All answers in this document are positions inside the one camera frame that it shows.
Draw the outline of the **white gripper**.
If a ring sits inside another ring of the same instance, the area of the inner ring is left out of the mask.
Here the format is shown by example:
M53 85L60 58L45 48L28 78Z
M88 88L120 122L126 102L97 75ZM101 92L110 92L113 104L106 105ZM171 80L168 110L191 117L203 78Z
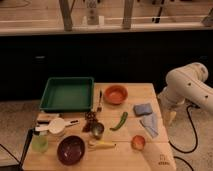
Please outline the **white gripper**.
M175 107L167 105L163 101L161 101L160 108L164 125L170 126L177 114Z

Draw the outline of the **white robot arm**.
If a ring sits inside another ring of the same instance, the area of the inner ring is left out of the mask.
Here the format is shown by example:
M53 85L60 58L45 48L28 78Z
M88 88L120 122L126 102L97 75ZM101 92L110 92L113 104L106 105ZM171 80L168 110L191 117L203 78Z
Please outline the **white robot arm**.
M185 100L213 114L213 88L205 84L208 75L206 66L199 62L172 69L167 73L166 86L157 95L165 126L172 123L176 117L175 109Z

